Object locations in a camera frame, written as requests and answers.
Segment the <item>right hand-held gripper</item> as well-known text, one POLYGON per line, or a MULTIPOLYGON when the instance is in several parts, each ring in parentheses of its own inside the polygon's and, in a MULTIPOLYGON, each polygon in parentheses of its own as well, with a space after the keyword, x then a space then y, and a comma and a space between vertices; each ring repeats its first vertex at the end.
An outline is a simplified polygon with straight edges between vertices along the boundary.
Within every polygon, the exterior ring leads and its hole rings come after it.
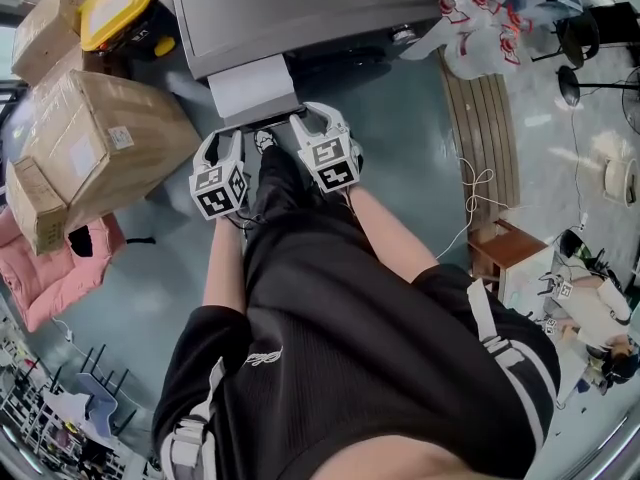
POLYGON ((301 117, 289 116, 299 144, 298 155, 323 193, 331 193, 360 181, 359 145, 351 138, 342 113, 324 103, 308 101, 305 107, 325 124, 325 136, 310 132, 301 117))

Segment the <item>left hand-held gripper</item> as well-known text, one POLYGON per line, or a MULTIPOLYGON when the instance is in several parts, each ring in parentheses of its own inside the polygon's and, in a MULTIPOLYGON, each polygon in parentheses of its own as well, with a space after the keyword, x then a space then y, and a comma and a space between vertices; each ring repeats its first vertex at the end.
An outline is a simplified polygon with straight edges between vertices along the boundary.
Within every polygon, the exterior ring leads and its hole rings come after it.
MULTIPOLYGON (((194 172, 189 178, 191 197, 205 220, 235 213, 243 206, 248 185, 243 164, 218 164, 219 133, 212 132, 193 157, 194 172)), ((223 163, 245 161, 245 139, 241 130, 231 134, 223 163)))

